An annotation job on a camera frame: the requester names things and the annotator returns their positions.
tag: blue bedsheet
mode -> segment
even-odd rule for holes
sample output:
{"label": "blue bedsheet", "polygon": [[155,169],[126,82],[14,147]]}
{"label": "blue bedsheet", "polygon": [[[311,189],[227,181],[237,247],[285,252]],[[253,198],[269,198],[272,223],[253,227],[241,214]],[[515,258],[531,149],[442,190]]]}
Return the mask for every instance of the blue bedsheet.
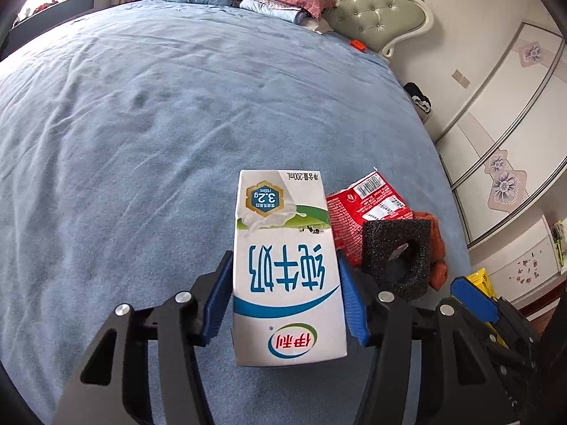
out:
{"label": "blue bedsheet", "polygon": [[[0,359],[45,423],[117,304],[159,305],[232,248],[242,168],[318,169],[331,193],[376,166],[439,217],[451,275],[469,273],[411,102],[382,59],[339,37],[148,0],[39,36],[0,63],[0,90]],[[229,311],[197,350],[217,424],[353,422],[372,350],[349,337],[344,359],[237,368],[230,326]],[[156,363],[152,351],[154,376]]]}

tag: orange object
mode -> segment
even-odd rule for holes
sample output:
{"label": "orange object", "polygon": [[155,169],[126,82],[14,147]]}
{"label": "orange object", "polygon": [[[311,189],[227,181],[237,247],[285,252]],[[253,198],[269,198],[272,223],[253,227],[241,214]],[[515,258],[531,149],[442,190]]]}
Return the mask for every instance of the orange object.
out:
{"label": "orange object", "polygon": [[439,220],[433,214],[420,211],[413,211],[413,218],[431,221],[431,271],[429,273],[429,285],[436,291],[439,291],[447,281],[447,263],[444,260],[447,250],[439,231]]}
{"label": "orange object", "polygon": [[351,41],[351,42],[350,42],[350,45],[351,45],[353,48],[356,48],[356,49],[359,50],[359,51],[362,51],[362,52],[366,51],[366,45],[365,45],[364,43],[362,43],[362,42],[359,42],[358,40],[353,40],[353,41]]}

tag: quilted headboard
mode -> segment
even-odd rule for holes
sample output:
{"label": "quilted headboard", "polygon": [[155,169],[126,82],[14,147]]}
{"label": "quilted headboard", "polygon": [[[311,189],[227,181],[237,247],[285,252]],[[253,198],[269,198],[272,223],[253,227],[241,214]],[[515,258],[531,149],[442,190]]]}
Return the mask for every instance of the quilted headboard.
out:
{"label": "quilted headboard", "polygon": [[405,38],[427,32],[433,14],[420,0],[335,0],[337,7],[323,16],[331,27],[351,39],[358,39],[385,57],[393,45]]}

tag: wooden floor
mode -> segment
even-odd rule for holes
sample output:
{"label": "wooden floor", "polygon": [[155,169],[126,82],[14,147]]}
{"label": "wooden floor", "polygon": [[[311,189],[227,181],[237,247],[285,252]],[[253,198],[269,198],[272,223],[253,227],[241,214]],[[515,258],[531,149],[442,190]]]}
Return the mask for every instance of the wooden floor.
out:
{"label": "wooden floor", "polygon": [[531,322],[532,325],[534,325],[534,328],[538,331],[538,333],[540,335],[543,333],[543,331],[545,331],[545,328],[547,327],[549,320],[553,316],[554,311],[555,311],[555,308],[552,308],[549,312],[544,313],[543,315],[535,318]]}

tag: floral pattern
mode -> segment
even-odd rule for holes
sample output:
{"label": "floral pattern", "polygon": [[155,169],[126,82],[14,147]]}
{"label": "floral pattern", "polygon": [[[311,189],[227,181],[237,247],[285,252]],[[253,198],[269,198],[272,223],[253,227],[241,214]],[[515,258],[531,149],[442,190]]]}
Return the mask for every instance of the floral pattern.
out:
{"label": "floral pattern", "polygon": [[492,197],[500,204],[510,204],[518,197],[518,179],[513,172],[503,171],[492,181]]}
{"label": "floral pattern", "polygon": [[541,59],[543,58],[541,47],[539,45],[531,45],[529,48],[524,50],[524,58],[528,62],[541,62]]}
{"label": "floral pattern", "polygon": [[504,169],[506,159],[499,153],[495,153],[488,160],[488,170],[495,174]]}
{"label": "floral pattern", "polygon": [[526,44],[519,50],[519,54],[523,67],[533,66],[543,61],[543,49],[537,41]]}
{"label": "floral pattern", "polygon": [[484,164],[484,172],[492,178],[488,207],[511,213],[526,195],[527,174],[515,170],[508,161],[506,150],[496,150]]}

